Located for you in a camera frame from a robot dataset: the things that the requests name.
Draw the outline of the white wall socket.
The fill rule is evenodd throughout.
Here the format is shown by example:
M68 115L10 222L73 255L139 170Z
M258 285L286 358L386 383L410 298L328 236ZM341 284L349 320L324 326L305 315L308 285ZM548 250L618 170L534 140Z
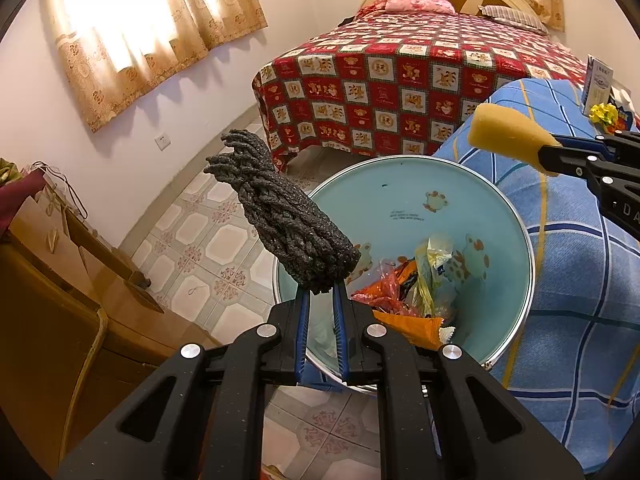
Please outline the white wall socket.
M154 138L155 144L160 151L165 151L166 148L171 144L170 137L167 133L160 133L158 136Z

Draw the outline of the left window curtain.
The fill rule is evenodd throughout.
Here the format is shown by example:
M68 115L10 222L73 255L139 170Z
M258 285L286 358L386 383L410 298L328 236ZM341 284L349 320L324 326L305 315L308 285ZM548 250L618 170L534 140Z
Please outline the left window curtain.
M42 0L91 131L223 44L268 23L259 0Z

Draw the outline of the blue plaid blanket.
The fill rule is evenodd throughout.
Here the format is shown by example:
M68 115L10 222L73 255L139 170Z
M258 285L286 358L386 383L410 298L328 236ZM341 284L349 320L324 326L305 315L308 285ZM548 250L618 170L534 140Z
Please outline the blue plaid blanket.
M528 320L492 376L595 474L639 417L639 244L600 214L582 179L472 148L468 133L438 156L503 192L536 257Z

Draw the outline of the yellow sponge wedge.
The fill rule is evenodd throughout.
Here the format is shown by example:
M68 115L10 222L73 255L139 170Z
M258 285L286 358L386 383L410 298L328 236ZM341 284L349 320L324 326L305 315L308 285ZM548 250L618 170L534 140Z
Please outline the yellow sponge wedge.
M544 169L538 152L545 146L557 148L559 142L533 119L513 108L480 104L471 117L468 142L473 148L525 162L547 176L558 175Z

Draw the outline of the light blue trash bin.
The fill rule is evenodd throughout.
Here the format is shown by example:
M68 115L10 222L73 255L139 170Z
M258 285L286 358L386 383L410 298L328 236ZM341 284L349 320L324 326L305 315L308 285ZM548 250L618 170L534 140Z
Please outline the light blue trash bin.
M396 155L360 162L320 183L311 200L360 251L349 295L382 261L416 260L409 292L420 313L443 318L450 342L491 368L533 302L532 243L514 206L455 162Z

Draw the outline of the striped pillow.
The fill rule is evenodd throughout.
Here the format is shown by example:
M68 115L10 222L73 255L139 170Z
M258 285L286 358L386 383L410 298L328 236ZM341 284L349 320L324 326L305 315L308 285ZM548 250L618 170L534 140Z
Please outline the striped pillow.
M480 15L488 20L527 30L540 36L548 36L548 28L536 14L531 14L510 6L479 6Z

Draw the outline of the brown paper bag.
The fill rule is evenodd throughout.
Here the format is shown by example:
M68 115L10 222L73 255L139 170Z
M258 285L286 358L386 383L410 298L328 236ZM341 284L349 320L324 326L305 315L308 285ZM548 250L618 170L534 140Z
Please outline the brown paper bag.
M151 280L87 222L88 211L62 172L45 162L18 169L1 162L1 233L56 286L89 308L99 307L85 258L91 256L152 310Z

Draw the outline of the yellow crumpled plastic wrapper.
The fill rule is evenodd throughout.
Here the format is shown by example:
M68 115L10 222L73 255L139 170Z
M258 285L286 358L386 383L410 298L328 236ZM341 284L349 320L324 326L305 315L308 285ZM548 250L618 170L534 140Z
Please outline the yellow crumpled plastic wrapper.
M620 112L614 104L594 104L588 114L590 122L600 131L614 134L616 131L626 131L626 122L620 119Z

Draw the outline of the grey white tall carton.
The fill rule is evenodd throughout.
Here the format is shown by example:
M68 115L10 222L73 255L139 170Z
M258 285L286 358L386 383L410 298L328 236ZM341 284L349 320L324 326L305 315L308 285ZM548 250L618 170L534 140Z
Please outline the grey white tall carton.
M582 89L582 112L588 116L595 105L608 104L614 70L598 58L588 56L587 73Z

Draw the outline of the wooden cabinet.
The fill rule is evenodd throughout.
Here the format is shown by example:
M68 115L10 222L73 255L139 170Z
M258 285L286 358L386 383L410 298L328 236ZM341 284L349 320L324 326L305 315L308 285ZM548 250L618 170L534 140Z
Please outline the wooden cabinet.
M96 258L85 263L96 310L1 239L1 411L48 476L180 347L217 347L195 323L145 307Z

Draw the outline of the blue milk carton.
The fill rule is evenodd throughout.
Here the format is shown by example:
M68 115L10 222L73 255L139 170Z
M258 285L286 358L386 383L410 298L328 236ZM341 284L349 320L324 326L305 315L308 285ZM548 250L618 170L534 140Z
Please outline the blue milk carton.
M608 102L613 104L617 110L615 129L620 131L631 131L636 123L636 111L630 94L624 87L613 84Z

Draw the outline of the pink pillow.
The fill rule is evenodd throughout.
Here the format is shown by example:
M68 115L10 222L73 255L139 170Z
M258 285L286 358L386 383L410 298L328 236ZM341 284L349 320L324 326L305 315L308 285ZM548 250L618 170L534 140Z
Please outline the pink pillow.
M456 13L449 0L386 0L384 11L386 13Z

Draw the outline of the orange white snack wrapper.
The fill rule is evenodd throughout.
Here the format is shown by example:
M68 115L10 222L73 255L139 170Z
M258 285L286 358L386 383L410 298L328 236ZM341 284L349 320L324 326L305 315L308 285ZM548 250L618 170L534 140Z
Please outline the orange white snack wrapper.
M407 315L393 315L374 310L374 316L380 322L404 335L415 346L437 350L448 344L456 332L454 326L446 326L443 318L421 314L420 318Z

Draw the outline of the red patterned bed cover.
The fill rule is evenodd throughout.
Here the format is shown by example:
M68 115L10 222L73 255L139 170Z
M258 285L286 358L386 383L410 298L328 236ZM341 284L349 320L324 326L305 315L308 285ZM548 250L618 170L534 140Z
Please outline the red patterned bed cover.
M252 82L278 169L311 146L431 155L478 104L522 78L582 84L553 40L466 14L374 12L262 66Z

